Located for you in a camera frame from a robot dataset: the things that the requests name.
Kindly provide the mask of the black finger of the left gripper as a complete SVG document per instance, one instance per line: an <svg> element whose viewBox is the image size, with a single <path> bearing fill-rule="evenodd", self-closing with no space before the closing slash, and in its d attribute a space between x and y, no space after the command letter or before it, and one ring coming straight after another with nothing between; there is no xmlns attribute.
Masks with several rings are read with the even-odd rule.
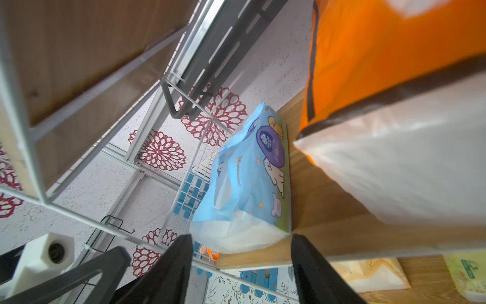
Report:
<svg viewBox="0 0 486 304"><path fill-rule="evenodd" d="M87 301L109 303L130 263L131 258L126 249L118 246L64 274L11 296L2 303L51 303L98 275L101 278Z"/></svg>

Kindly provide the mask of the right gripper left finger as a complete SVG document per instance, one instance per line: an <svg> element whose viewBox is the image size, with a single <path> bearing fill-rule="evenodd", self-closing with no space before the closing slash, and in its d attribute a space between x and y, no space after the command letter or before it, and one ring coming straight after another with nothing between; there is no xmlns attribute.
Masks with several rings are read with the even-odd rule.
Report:
<svg viewBox="0 0 486 304"><path fill-rule="evenodd" d="M111 303L184 303L193 255L192 237L179 236L154 266L118 289Z"/></svg>

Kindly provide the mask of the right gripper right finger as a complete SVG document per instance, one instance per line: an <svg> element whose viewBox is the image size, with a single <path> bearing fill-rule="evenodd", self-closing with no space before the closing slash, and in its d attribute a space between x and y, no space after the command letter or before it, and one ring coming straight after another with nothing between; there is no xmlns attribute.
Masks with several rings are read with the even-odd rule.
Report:
<svg viewBox="0 0 486 304"><path fill-rule="evenodd" d="M292 236L291 258L300 303L365 302L306 236Z"/></svg>

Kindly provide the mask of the light blue tissue pack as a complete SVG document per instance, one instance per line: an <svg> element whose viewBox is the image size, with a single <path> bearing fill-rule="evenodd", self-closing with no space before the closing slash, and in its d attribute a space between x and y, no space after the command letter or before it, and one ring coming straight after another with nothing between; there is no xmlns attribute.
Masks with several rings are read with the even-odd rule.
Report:
<svg viewBox="0 0 486 304"><path fill-rule="evenodd" d="M189 232L211 251L235 254L267 248L291 230L286 123L262 103L216 154Z"/></svg>

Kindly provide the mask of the orange tissue pack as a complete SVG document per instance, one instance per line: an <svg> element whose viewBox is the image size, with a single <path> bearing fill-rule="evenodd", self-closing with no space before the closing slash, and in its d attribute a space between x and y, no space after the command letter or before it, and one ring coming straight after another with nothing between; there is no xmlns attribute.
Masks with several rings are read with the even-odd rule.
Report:
<svg viewBox="0 0 486 304"><path fill-rule="evenodd" d="M485 2L315 1L294 143L387 224L485 224Z"/></svg>

